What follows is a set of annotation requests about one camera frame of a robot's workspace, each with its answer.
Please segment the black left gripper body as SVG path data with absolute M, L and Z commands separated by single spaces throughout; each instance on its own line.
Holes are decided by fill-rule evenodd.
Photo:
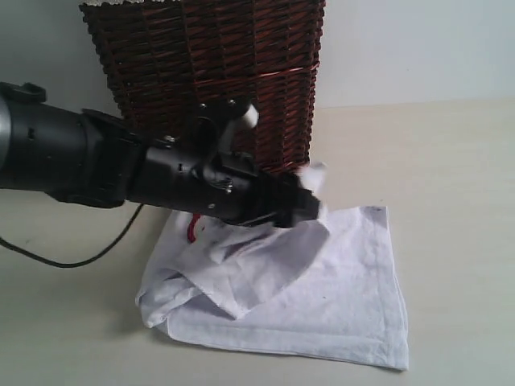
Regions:
M 271 223 L 276 228 L 293 228 L 300 222 L 317 220 L 320 201 L 303 185 L 298 171 L 280 175 L 260 172 L 245 192 L 240 209 L 235 219 L 225 223 L 241 227 Z

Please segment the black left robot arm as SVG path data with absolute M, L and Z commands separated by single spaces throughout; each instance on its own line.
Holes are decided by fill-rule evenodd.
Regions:
M 315 220 L 320 202 L 298 175 L 271 175 L 233 150 L 234 134 L 257 123 L 250 100 L 215 101 L 196 109 L 186 139 L 149 139 L 108 114 L 50 106 L 35 84 L 4 83 L 1 186 L 88 207 L 142 203 L 237 226 Z

